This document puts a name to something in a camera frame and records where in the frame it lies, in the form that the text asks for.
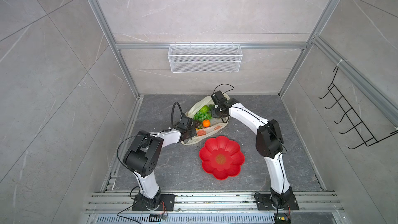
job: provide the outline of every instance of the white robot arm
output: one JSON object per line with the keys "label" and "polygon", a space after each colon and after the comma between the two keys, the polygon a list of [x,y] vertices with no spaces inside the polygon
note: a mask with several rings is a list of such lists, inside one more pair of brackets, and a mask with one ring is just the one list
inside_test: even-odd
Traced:
{"label": "white robot arm", "polygon": [[[271,196],[276,208],[284,208],[293,196],[292,188],[283,167],[283,139],[278,122],[262,118],[246,109],[235,99],[227,100],[221,91],[211,95],[215,108],[212,117],[233,117],[256,133],[257,151],[264,157],[271,177]],[[193,119],[181,111],[179,122],[162,132],[140,131],[127,150],[123,162],[137,177],[139,195],[149,210],[157,209],[160,201],[160,188],[153,173],[160,150],[196,136]]]}

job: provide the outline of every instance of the white plastic bag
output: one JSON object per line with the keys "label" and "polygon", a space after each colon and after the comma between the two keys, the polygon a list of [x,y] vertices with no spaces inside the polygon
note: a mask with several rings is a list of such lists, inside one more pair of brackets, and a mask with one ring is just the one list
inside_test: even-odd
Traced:
{"label": "white plastic bag", "polygon": [[[224,94],[224,97],[226,97],[226,99],[229,100],[228,95]],[[213,100],[211,99],[210,96],[206,96],[201,101],[199,101],[195,105],[193,105],[193,107],[188,112],[186,112],[185,115],[187,117],[193,118],[195,116],[196,112],[199,111],[203,106],[211,105],[211,104],[214,104]],[[183,141],[182,144],[185,144],[185,145],[196,144],[197,142],[201,141],[202,139],[214,135],[216,132],[218,132],[222,128],[226,127],[226,125],[227,125],[227,123],[218,123],[218,124],[215,124],[214,126],[197,130],[196,131],[197,136]]]}

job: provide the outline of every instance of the black wire rack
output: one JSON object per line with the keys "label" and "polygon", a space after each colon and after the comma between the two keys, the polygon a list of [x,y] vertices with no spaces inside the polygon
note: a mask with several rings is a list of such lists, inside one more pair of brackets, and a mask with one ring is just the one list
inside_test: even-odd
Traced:
{"label": "black wire rack", "polygon": [[[330,84],[329,87],[328,87],[328,92],[325,94],[324,97],[318,97],[318,98],[323,99],[323,98],[325,98],[325,97],[330,93],[330,94],[333,96],[333,98],[335,99],[336,102],[335,102],[331,107],[325,107],[325,109],[331,109],[331,108],[334,107],[336,104],[338,104],[338,105],[340,106],[340,108],[343,110],[344,114],[343,114],[343,116],[341,117],[340,121],[339,121],[339,122],[336,122],[336,121],[335,121],[335,123],[336,123],[336,124],[341,123],[342,120],[343,120],[343,118],[344,118],[345,116],[346,116],[346,117],[348,118],[348,120],[350,121],[352,127],[351,127],[349,130],[347,130],[346,132],[340,132],[340,134],[346,134],[346,133],[348,133],[349,131],[355,129],[355,131],[356,131],[356,132],[358,133],[358,135],[361,137],[361,140],[362,140],[362,143],[361,143],[361,144],[359,144],[359,145],[357,145],[356,147],[353,147],[353,148],[351,148],[351,147],[348,147],[348,148],[352,150],[352,149],[356,149],[356,148],[360,147],[361,145],[366,145],[366,146],[369,147],[369,146],[372,146],[372,145],[374,145],[374,144],[376,144],[376,143],[378,143],[378,142],[380,142],[380,141],[385,140],[386,138],[389,138],[389,137],[391,137],[391,136],[397,134],[397,133],[398,133],[398,130],[396,130],[396,131],[394,131],[394,132],[391,132],[387,137],[382,138],[382,139],[380,139],[380,140],[377,140],[377,139],[375,138],[375,136],[373,135],[373,133],[369,130],[369,128],[366,126],[366,124],[362,121],[361,117],[357,114],[357,112],[354,110],[354,108],[351,106],[351,104],[348,102],[348,100],[344,97],[344,95],[340,92],[340,90],[339,90],[339,89],[336,87],[336,85],[334,84],[334,79],[336,78],[336,74],[337,74],[337,71],[338,71],[338,70],[339,70],[338,67],[335,67],[334,70],[333,70],[333,72],[335,72],[335,71],[336,71],[336,72],[335,72],[335,74],[334,74],[333,80],[331,81],[331,84]],[[335,88],[335,89],[340,93],[341,96],[340,96],[339,98],[337,98],[337,97],[333,94],[333,92],[331,91],[333,88]],[[340,100],[341,100],[341,99],[345,100],[345,101],[347,102],[347,104],[349,105],[349,109],[348,109],[347,111],[345,111],[344,108],[341,106],[341,104],[340,104]],[[356,114],[356,116],[357,116],[358,119],[359,119],[359,123],[354,124],[354,122],[353,122],[353,121],[351,120],[351,118],[348,116],[348,113],[349,113],[350,111],[352,111],[352,112],[354,112],[354,113]],[[370,133],[370,135],[371,135],[371,138],[370,138],[370,139],[368,139],[368,140],[365,141],[365,139],[362,137],[361,133],[358,131],[357,127],[358,127],[360,124],[363,124],[363,125],[366,127],[366,129],[369,131],[369,133]]]}

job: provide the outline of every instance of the white wire basket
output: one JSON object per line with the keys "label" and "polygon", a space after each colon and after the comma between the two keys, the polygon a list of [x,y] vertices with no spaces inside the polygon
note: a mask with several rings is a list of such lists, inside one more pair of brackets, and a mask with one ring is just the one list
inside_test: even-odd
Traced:
{"label": "white wire basket", "polygon": [[242,49],[238,44],[174,44],[167,56],[173,73],[238,72]]}

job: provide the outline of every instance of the enclosure wall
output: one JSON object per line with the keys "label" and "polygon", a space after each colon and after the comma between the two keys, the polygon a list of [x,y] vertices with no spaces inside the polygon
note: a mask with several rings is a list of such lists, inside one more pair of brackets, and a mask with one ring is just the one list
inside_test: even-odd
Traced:
{"label": "enclosure wall", "polygon": [[0,12],[0,222],[76,223],[135,98],[87,0]]}
{"label": "enclosure wall", "polygon": [[[397,4],[394,0],[341,0],[321,37],[397,104]],[[396,129],[341,70],[328,92],[336,63],[316,46],[307,55],[283,100],[327,190],[335,190],[353,223],[397,223],[398,135],[363,143],[353,125],[365,123],[377,140]],[[366,141],[370,132],[357,126]]]}
{"label": "enclosure wall", "polygon": [[[328,0],[98,0],[116,42],[306,42]],[[140,93],[278,93],[300,54],[244,49],[237,73],[172,73],[167,50],[122,50]]]}

